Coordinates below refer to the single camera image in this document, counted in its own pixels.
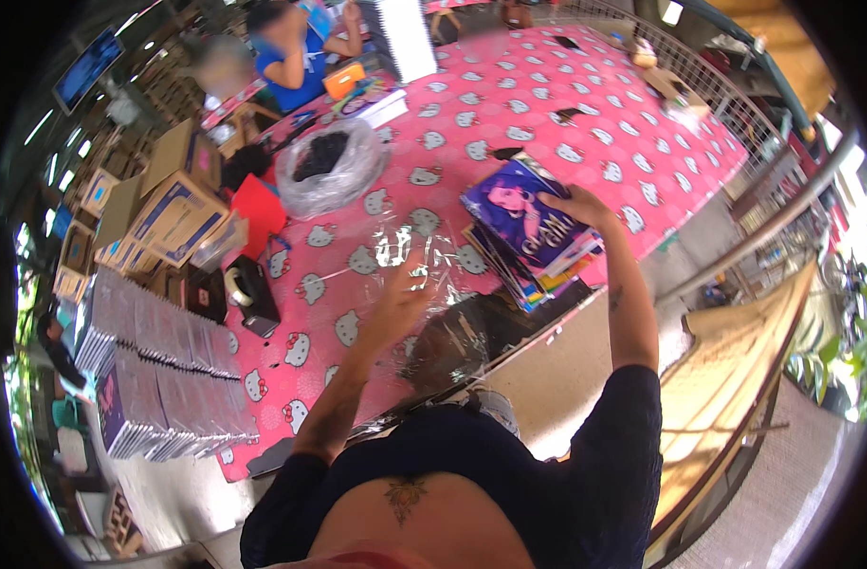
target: spiral notebook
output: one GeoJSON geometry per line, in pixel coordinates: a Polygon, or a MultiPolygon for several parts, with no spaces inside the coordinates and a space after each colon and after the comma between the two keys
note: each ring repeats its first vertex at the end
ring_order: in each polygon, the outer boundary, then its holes
{"type": "Polygon", "coordinates": [[[371,43],[386,71],[401,83],[436,73],[420,0],[357,0],[371,43]]]}

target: woman's hand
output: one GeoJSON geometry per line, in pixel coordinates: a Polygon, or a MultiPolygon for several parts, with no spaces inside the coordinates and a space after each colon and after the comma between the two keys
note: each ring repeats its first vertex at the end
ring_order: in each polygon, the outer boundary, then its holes
{"type": "Polygon", "coordinates": [[[360,23],[360,8],[352,0],[345,3],[341,9],[341,19],[345,26],[357,26],[360,23]]]}
{"type": "Polygon", "coordinates": [[[576,220],[585,223],[598,233],[604,233],[609,228],[619,225],[619,220],[613,211],[600,198],[581,186],[568,186],[570,199],[559,199],[548,193],[541,192],[538,199],[545,206],[569,214],[576,220]]]}
{"type": "Polygon", "coordinates": [[[386,273],[382,298],[373,308],[367,323],[360,328],[357,343],[351,351],[377,354],[392,346],[414,328],[420,314],[436,290],[427,287],[411,290],[424,277],[412,277],[409,273],[423,265],[423,253],[417,248],[408,255],[408,260],[386,273]]]}

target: metal railing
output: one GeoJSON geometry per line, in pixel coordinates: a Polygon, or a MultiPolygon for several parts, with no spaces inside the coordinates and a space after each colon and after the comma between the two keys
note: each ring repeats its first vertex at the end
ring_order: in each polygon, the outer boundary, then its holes
{"type": "Polygon", "coordinates": [[[749,152],[743,168],[727,184],[731,199],[749,188],[785,144],[778,129],[761,110],[711,63],[698,53],[644,19],[605,4],[600,0],[574,0],[562,6],[555,17],[557,24],[588,25],[588,20],[622,20],[631,22],[633,34],[644,38],[655,49],[658,65],[677,74],[704,99],[718,118],[749,152]]]}

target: hello kitty print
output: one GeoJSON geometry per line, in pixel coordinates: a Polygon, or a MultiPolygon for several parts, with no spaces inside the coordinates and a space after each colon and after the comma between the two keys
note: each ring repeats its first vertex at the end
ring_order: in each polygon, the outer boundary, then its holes
{"type": "MultiPolygon", "coordinates": [[[[229,341],[245,371],[241,390],[260,436],[259,443],[234,447],[228,463],[217,459],[226,478],[247,477],[249,461],[294,436],[358,341],[369,299],[385,277],[372,238],[381,224],[401,225],[412,242],[454,236],[450,262],[466,296],[501,285],[462,238],[470,217],[458,200],[500,166],[493,150],[524,147],[559,180],[591,189],[617,215],[639,258],[686,222],[688,212],[700,210],[746,159],[719,121],[703,121],[707,130],[696,136],[665,119],[625,54],[586,28],[557,28],[513,31],[507,53],[490,61],[466,61],[456,45],[437,48],[443,72],[405,87],[409,112],[377,129],[391,153],[379,179],[338,211],[292,222],[281,236],[291,248],[273,243],[269,257],[260,257],[282,323],[271,338],[259,338],[243,328],[239,309],[228,307],[229,341]],[[581,49],[545,43],[553,35],[570,37],[581,49]],[[581,113],[563,120],[557,111],[564,108],[581,113]]],[[[329,107],[320,97],[304,110],[324,117],[329,107]]],[[[282,121],[269,131],[279,142],[291,126],[282,121]]],[[[581,278],[604,283],[604,263],[581,278]]],[[[413,330],[381,356],[358,421],[412,393],[397,362],[415,351],[419,334],[413,330]]]]}

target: navy blue top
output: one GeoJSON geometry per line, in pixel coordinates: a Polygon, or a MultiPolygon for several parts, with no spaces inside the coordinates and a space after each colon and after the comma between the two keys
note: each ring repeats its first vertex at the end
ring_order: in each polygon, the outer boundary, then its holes
{"type": "Polygon", "coordinates": [[[536,460],[496,420],[457,405],[419,410],[330,467],[292,455],[246,518],[240,561],[306,558],[329,509],[359,484],[452,472],[496,502],[536,567],[641,568],[661,485],[660,392],[654,371],[616,370],[563,462],[536,460]]]}
{"type": "Polygon", "coordinates": [[[308,28],[306,43],[303,46],[304,83],[299,89],[283,87],[266,76],[266,67],[276,62],[285,61],[287,58],[276,52],[271,46],[259,44],[260,52],[256,60],[257,72],[266,79],[268,88],[279,102],[281,110],[290,111],[298,108],[326,91],[322,84],[326,73],[326,52],[322,50],[324,43],[312,28],[308,28]]]}

